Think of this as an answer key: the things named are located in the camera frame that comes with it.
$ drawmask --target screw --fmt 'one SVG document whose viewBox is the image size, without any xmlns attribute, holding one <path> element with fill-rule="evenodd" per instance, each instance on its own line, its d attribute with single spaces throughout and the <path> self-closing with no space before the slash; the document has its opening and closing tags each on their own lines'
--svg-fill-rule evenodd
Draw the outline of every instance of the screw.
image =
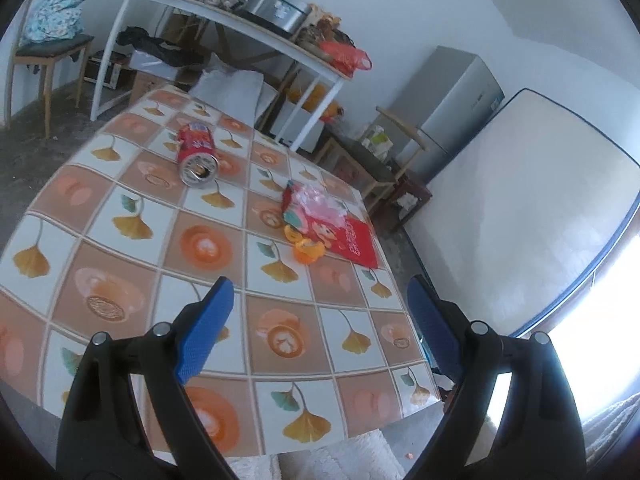
<svg viewBox="0 0 640 480">
<path fill-rule="evenodd" d="M 471 324 L 471 330 L 478 335 L 484 335 L 489 332 L 489 327 L 482 321 L 474 321 Z"/>
<path fill-rule="evenodd" d="M 544 332 L 536 332 L 533 335 L 533 339 L 535 339 L 536 342 L 540 343 L 541 345 L 547 345 L 551 342 L 551 339 L 549 338 L 549 336 Z"/>
<path fill-rule="evenodd" d="M 160 323 L 156 323 L 151 330 L 154 335 L 157 336 L 167 335 L 171 331 L 171 323 L 161 321 Z"/>
<path fill-rule="evenodd" d="M 97 332 L 91 338 L 91 342 L 96 346 L 101 345 L 102 343 L 107 341 L 107 335 L 108 334 L 106 332 Z"/>
</svg>

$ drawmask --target chair cushion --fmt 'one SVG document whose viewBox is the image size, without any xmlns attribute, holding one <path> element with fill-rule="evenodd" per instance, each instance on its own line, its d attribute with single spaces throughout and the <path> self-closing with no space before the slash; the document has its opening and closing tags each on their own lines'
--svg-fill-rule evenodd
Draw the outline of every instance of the chair cushion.
<svg viewBox="0 0 640 480">
<path fill-rule="evenodd" d="M 395 182 L 396 178 L 388 167 L 376 159 L 367 148 L 356 140 L 334 134 L 334 139 L 345 152 L 349 153 L 378 182 Z"/>
<path fill-rule="evenodd" d="M 17 57 L 57 57 L 79 46 L 93 41 L 93 36 L 78 34 L 72 40 L 53 40 L 44 43 L 29 43 L 15 53 Z"/>
</svg>

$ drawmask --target red plastic bag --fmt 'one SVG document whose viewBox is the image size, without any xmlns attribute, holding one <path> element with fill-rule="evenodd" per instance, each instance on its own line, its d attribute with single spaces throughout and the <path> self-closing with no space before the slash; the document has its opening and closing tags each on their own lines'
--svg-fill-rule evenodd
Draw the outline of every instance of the red plastic bag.
<svg viewBox="0 0 640 480">
<path fill-rule="evenodd" d="M 284 221 L 315 242 L 321 241 L 327 250 L 339 254 L 363 267 L 375 269 L 378 258 L 373 248 L 369 226 L 360 219 L 347 214 L 338 225 L 323 218 L 309 215 L 301 204 L 294 200 L 299 184 L 290 182 L 282 194 Z"/>
<path fill-rule="evenodd" d="M 349 77 L 353 77 L 356 69 L 371 70 L 373 68 L 373 63 L 367 53 L 354 46 L 337 43 L 336 41 L 323 41 L 319 47 L 333 57 L 331 66 Z"/>
</svg>

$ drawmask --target orange plastic bag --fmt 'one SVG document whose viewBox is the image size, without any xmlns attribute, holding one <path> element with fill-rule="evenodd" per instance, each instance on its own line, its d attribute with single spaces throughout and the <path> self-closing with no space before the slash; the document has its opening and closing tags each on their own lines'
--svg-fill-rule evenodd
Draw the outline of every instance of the orange plastic bag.
<svg viewBox="0 0 640 480">
<path fill-rule="evenodd" d="M 327 92 L 328 90 L 326 89 L 326 87 L 318 83 L 311 91 L 311 94 L 306 99 L 305 103 L 302 105 L 302 109 L 306 110 L 309 113 L 313 113 L 313 111 L 318 107 L 318 104 L 324 98 Z M 294 90 L 293 88 L 289 89 L 289 91 L 287 91 L 287 97 L 289 98 L 289 101 L 291 101 L 293 104 L 296 104 L 302 97 L 302 90 Z M 320 117 L 320 120 L 328 122 L 339 113 L 340 105 L 338 104 L 338 101 L 331 101 L 328 107 L 324 109 L 324 112 L 322 112 L 322 117 Z"/>
<path fill-rule="evenodd" d="M 364 50 L 337 43 L 337 41 L 322 41 L 318 46 L 333 57 L 331 66 L 337 68 L 344 75 L 353 77 L 356 70 L 371 70 L 373 68 L 373 63 Z"/>
</svg>

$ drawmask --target white table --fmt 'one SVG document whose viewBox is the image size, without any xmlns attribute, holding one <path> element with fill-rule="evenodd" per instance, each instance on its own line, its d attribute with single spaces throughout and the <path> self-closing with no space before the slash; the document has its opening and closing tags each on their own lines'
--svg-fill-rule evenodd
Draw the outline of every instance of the white table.
<svg viewBox="0 0 640 480">
<path fill-rule="evenodd" d="M 277 50 L 278 52 L 283 53 L 285 56 L 289 56 L 291 59 L 305 66 L 309 70 L 315 72 L 317 74 L 316 78 L 313 80 L 311 85 L 308 86 L 306 91 L 303 93 L 302 97 L 296 104 L 296 107 L 292 111 L 291 115 L 287 118 L 287 121 L 284 123 L 283 127 L 280 129 L 276 138 L 280 140 L 289 127 L 291 120 L 294 115 L 302 108 L 302 105 L 306 101 L 306 99 L 311 94 L 313 88 L 318 84 L 321 80 L 325 80 L 329 83 L 330 88 L 324 98 L 318 103 L 318 106 L 309 117 L 305 126 L 302 128 L 296 140 L 290 146 L 292 151 L 296 151 L 300 144 L 305 140 L 305 137 L 308 135 L 311 128 L 316 124 L 319 118 L 324 112 L 324 109 L 331 103 L 331 101 L 337 96 L 338 92 L 344 85 L 344 82 L 350 80 L 350 78 L 344 75 L 339 70 L 336 70 L 334 67 L 324 62 L 323 60 L 313 56 L 306 50 L 303 50 L 296 44 L 293 44 L 289 40 L 274 34 L 270 30 L 262 28 L 255 23 L 249 22 L 244 18 L 231 14 L 230 12 L 226 12 L 225 10 L 219 9 L 217 7 L 210 6 L 208 4 L 204 4 L 201 2 L 197 2 L 195 0 L 147 0 L 150 2 L 156 2 L 158 4 L 164 6 L 174 7 L 175 9 L 181 9 L 185 12 L 190 12 L 196 16 L 201 16 L 202 18 L 206 18 L 215 23 L 220 23 L 225 27 L 232 28 L 233 30 L 240 32 L 241 34 L 245 34 L 250 38 L 254 38 L 254 40 L 260 41 L 261 43 L 270 46 L 272 49 Z M 106 76 L 108 63 L 111 57 L 111 52 L 113 51 L 113 47 L 115 45 L 116 37 L 122 28 L 122 23 L 124 17 L 126 15 L 127 9 L 131 0 L 124 0 L 122 2 L 122 6 L 116 16 L 116 19 L 113 22 L 113 27 L 111 27 L 111 33 L 109 34 L 109 38 L 107 39 L 107 44 L 104 48 L 104 54 L 102 55 L 102 62 L 100 63 L 100 71 L 98 72 L 98 78 L 95 85 L 94 91 L 94 100 L 91 106 L 91 120 L 95 121 L 98 116 L 113 107 L 115 104 L 114 101 L 108 102 L 100 106 L 100 98 L 102 95 L 102 82 L 104 81 L 104 77 Z"/>
</svg>

